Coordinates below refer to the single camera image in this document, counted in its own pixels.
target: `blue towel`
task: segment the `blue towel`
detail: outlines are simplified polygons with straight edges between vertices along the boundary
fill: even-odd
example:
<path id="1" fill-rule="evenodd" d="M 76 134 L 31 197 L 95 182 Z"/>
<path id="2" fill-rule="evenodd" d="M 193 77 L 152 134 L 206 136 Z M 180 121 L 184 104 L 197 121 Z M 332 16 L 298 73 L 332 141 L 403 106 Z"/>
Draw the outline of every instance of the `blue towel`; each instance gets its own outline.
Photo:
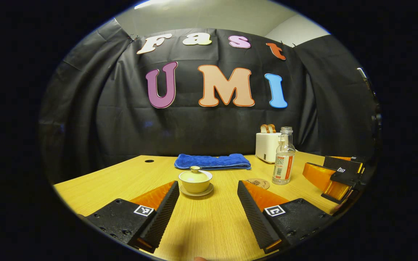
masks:
<path id="1" fill-rule="evenodd" d="M 225 170 L 225 169 L 251 169 L 251 163 L 241 154 L 230 154 L 228 156 L 191 156 L 180 154 L 175 161 L 178 169 L 189 169 L 191 166 L 198 166 L 203 170 Z"/>

